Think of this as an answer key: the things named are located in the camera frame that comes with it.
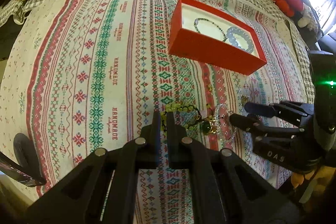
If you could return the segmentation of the right hand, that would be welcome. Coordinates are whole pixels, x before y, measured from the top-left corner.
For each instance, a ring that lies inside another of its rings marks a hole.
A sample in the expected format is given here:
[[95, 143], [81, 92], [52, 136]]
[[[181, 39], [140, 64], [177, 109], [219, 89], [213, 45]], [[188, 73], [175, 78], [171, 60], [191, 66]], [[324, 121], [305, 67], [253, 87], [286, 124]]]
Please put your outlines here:
[[303, 186], [303, 183], [307, 182], [307, 186], [301, 188], [303, 193], [297, 194], [299, 203], [307, 203], [311, 196], [321, 196], [334, 177], [334, 167], [322, 166], [319, 170], [311, 171], [311, 173], [306, 175], [292, 173], [290, 181], [294, 189]]

